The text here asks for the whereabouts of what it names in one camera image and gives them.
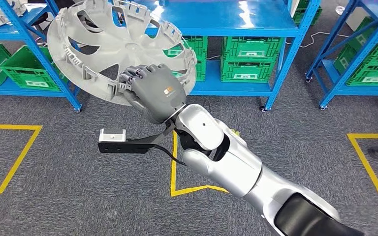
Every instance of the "robotic hand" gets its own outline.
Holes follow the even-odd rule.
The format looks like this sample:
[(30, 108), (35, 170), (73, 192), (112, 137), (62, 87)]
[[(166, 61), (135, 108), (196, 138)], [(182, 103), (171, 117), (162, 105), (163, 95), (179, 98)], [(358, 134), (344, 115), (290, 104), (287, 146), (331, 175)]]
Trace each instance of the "robotic hand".
[(184, 163), (179, 163), (247, 200), (276, 235), (364, 235), (341, 224), (337, 211), (320, 196), (264, 166), (243, 139), (202, 106), (186, 104), (183, 87), (166, 65), (129, 67), (121, 76), (132, 87), (125, 92), (130, 104), (150, 122), (165, 123), (167, 128), (139, 140), (126, 139), (125, 130), (113, 135), (112, 130), (102, 129), (98, 143), (101, 152), (146, 153), (158, 148), (158, 141), (175, 130), (185, 150)]

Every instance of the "shelf leg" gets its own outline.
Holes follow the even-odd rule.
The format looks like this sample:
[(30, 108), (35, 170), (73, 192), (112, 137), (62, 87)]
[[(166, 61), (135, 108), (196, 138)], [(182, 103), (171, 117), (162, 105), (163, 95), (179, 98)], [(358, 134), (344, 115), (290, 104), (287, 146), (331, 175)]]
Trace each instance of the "shelf leg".
[(67, 98), (67, 100), (71, 103), (74, 110), (80, 111), (82, 105), (76, 100), (76, 97), (72, 94), (72, 92), (70, 92), (68, 86), (63, 81), (61, 81), (56, 70), (51, 65), (47, 57), (40, 50), (38, 45), (35, 43), (34, 38), (29, 33), (24, 22), (22, 22), (19, 19), (19, 17), (15, 14), (15, 12), (12, 10), (12, 7), (9, 5), (8, 1), (0, 0), (0, 8), (8, 17), (8, 19), (12, 22), (12, 24), (15, 26), (15, 28), (18, 30), (19, 34), (23, 37), (23, 41), (25, 42), (25, 44), (29, 47), (29, 49), (34, 53), (37, 59), (41, 62), (41, 64), (47, 70), (49, 75), (53, 78), (54, 82), (60, 87), (60, 89), (62, 90), (61, 92), (64, 94), (65, 98)]
[(318, 67), (318, 65), (322, 61), (322, 55), (329, 50), (331, 47), (331, 44), (334, 42), (335, 37), (337, 36), (338, 32), (343, 27), (344, 23), (346, 23), (346, 20), (348, 16), (353, 12), (353, 10), (358, 5), (358, 2), (360, 0), (350, 0), (347, 7), (345, 8), (343, 14), (340, 16), (340, 18), (337, 20), (336, 24), (332, 28), (330, 35), (325, 39), (324, 44), (321, 47), (321, 50), (318, 53), (318, 56), (312, 63), (311, 67), (306, 73), (306, 78), (309, 79), (312, 76), (313, 70)]
[(282, 67), (280, 70), (278, 70), (279, 72), (276, 74), (275, 83), (272, 88), (272, 95), (267, 99), (267, 102), (265, 105), (266, 110), (272, 109), (272, 105), (276, 100), (276, 96), (279, 93), (282, 83), (284, 79), (286, 78), (286, 75), (290, 69), (290, 66), (292, 65), (293, 59), (295, 59), (296, 53), (298, 52), (299, 47), (301, 46), (302, 40), (304, 39), (305, 34), (308, 31), (309, 26), (311, 25), (311, 21), (313, 20), (314, 15), (316, 11), (318, 10), (318, 7), (319, 7), (319, 0), (312, 0), (309, 3), (308, 8), (305, 12), (305, 16), (301, 24), (299, 25), (298, 36), (294, 38), (292, 45), (290, 46), (289, 51), (286, 55), (286, 59), (282, 60), (282, 64), (281, 64)]
[(320, 108), (326, 108), (328, 103), (334, 98), (333, 92), (326, 93), (319, 103)]
[(57, 16), (57, 14), (59, 13), (59, 7), (57, 6), (57, 4), (54, 2), (54, 0), (46, 0), (47, 4), (50, 6), (51, 8), (51, 13), (53, 14), (54, 17)]

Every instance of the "robot finger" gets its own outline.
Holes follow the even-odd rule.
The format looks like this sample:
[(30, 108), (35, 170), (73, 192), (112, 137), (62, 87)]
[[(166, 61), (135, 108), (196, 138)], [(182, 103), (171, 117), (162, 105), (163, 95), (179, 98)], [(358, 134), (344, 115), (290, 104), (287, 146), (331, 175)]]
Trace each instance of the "robot finger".
[(130, 66), (126, 69), (126, 71), (140, 78), (147, 76), (147, 73), (148, 73), (148, 70), (143, 66), (138, 66), (138, 67)]
[(132, 77), (135, 77), (135, 75), (132, 75), (131, 73), (129, 73), (128, 71), (124, 71), (120, 74), (120, 79), (122, 81), (125, 81), (125, 82), (131, 82), (132, 81)]
[(148, 71), (150, 71), (151, 73), (154, 73), (156, 70), (158, 70), (158, 67), (156, 65), (150, 65), (150, 66), (147, 66), (146, 67)]

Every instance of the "blue metal shelf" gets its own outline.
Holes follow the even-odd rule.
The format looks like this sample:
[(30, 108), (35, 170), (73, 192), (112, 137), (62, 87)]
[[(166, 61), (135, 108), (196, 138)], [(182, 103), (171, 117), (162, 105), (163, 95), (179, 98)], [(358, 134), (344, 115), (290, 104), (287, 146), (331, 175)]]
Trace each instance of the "blue metal shelf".
[(0, 0), (1, 10), (6, 14), (12, 23), (10, 25), (7, 24), (0, 27), (0, 40), (24, 41), (37, 59), (42, 63), (44, 68), (48, 71), (54, 82), (60, 87), (61, 91), (54, 92), (20, 88), (10, 79), (6, 79), (6, 81), (0, 86), (0, 95), (64, 97), (71, 103), (74, 110), (80, 111), (82, 105), (76, 99), (79, 89), (75, 87), (73, 92), (70, 91), (69, 86), (59, 78), (58, 73), (55, 71), (49, 60), (44, 56), (43, 52), (37, 46), (34, 38), (29, 32), (29, 30), (32, 30), (34, 33), (40, 34), (31, 28), (31, 24), (45, 12), (50, 12), (53, 16), (57, 15), (59, 9), (54, 1), (46, 0), (46, 2), (47, 4), (27, 3), (27, 11), (23, 16), (18, 17), (6, 0)]
[[(353, 10), (362, 6), (366, 11), (375, 19), (375, 22), (372, 22), (370, 25), (364, 27), (362, 30), (355, 32), (350, 38), (339, 43), (335, 47), (331, 47), (334, 38), (339, 33), (341, 27), (346, 22), (346, 19), (353, 12)], [(343, 74), (339, 74), (336, 68), (334, 67), (333, 60), (324, 59), (327, 55), (336, 51), (341, 46), (345, 45), (347, 42), (355, 38), (357, 35), (361, 34), (362, 31), (368, 29), (374, 24), (378, 24), (378, 1), (373, 1), (371, 3), (364, 3), (362, 0), (350, 0), (344, 13), (338, 19), (337, 23), (330, 32), (330, 35), (325, 40), (321, 50), (318, 53), (315, 61), (307, 72), (307, 79), (311, 78), (312, 75), (315, 75), (318, 82), (321, 85), (321, 88), (324, 92), (324, 97), (320, 101), (319, 105), (321, 108), (326, 108), (327, 104), (331, 99), (336, 95), (368, 95), (368, 96), (378, 96), (378, 86), (347, 86), (346, 81), (353, 72), (357, 69), (360, 63), (366, 58), (369, 52), (378, 44), (378, 26), (376, 31), (372, 34), (370, 39), (362, 47), (361, 51), (357, 53), (353, 61), (349, 64), (348, 68)], [(318, 73), (318, 67), (322, 66), (325, 69), (325, 72), (330, 79), (332, 85), (327, 88), (326, 84), (322, 80), (321, 75)]]
[(220, 81), (218, 62), (207, 62), (206, 80), (196, 82), (191, 95), (264, 96), (270, 110), (298, 52), (299, 46), (319, 7), (311, 0), (302, 22), (297, 26), (290, 16), (291, 0), (134, 0), (147, 6), (154, 15), (173, 22), (183, 35), (292, 37), (284, 55), (281, 48), (275, 82), (228, 83)]
[[(27, 11), (19, 18), (28, 25), (34, 23), (43, 13), (50, 11), (50, 7), (44, 3), (27, 3), (25, 6)], [(23, 40), (23, 37), (14, 25), (7, 24), (0, 26), (0, 40)]]
[(252, 96), (272, 95), (269, 83), (230, 83), (221, 82), (220, 62), (207, 61), (204, 82), (196, 82), (191, 95), (212, 96)]
[(135, 0), (184, 35), (294, 37), (299, 29), (283, 0)]

